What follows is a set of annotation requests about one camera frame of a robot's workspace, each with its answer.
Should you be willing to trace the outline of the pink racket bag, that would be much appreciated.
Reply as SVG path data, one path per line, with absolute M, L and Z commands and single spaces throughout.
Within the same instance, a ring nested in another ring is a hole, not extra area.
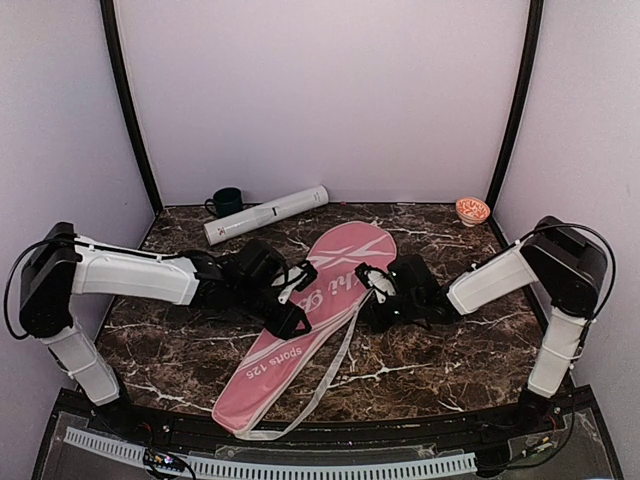
M 318 272 L 316 280 L 290 296 L 303 310 L 311 330 L 290 340 L 262 331 L 217 398 L 213 420 L 245 441 L 276 440 L 303 422 L 334 380 L 371 294 L 357 278 L 356 267 L 365 263 L 384 269 L 396 255 L 391 234 L 373 224 L 351 221 L 322 234 L 306 256 Z M 308 361 L 343 326 L 348 327 L 345 337 L 306 407 L 282 430 L 257 430 L 256 425 Z

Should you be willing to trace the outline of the orange patterned tube lid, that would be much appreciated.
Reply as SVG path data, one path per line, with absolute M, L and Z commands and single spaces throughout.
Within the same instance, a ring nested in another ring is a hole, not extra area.
M 491 215 L 490 207 L 475 197 L 463 197 L 456 201 L 456 213 L 462 224 L 474 227 L 484 223 Z

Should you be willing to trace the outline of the white shuttlecock tube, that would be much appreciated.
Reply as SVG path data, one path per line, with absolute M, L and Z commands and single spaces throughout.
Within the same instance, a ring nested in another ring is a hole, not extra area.
M 328 191 L 319 185 L 210 221 L 204 225 L 205 236 L 210 245 L 216 245 L 328 202 Z

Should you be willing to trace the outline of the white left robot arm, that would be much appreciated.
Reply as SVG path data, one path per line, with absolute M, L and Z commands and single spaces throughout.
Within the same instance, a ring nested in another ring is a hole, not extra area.
M 270 245 L 251 240 L 238 252 L 213 256 L 185 250 L 159 254 L 97 242 L 57 223 L 44 239 L 25 248 L 10 276 L 20 278 L 20 332 L 16 340 L 40 340 L 101 417 L 120 436 L 141 427 L 140 412 L 126 400 L 114 369 L 98 353 L 70 311 L 75 295 L 114 295 L 163 301 L 222 313 L 237 310 L 261 321 L 271 335 L 289 340 L 311 324 L 290 296 L 317 277 L 308 261 L 288 266 Z

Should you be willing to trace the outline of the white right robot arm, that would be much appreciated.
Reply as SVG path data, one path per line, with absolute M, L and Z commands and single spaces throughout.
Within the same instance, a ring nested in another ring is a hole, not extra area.
M 545 399 L 556 395 L 580 359 L 591 326 L 609 301 L 617 259 L 595 229 L 546 216 L 446 284 L 417 254 L 399 256 L 385 267 L 363 263 L 355 273 L 375 295 L 373 323 L 379 330 L 399 323 L 454 324 L 516 291 L 544 291 L 551 310 L 524 388 L 528 397 L 510 413 L 511 426 L 530 434 L 547 420 Z

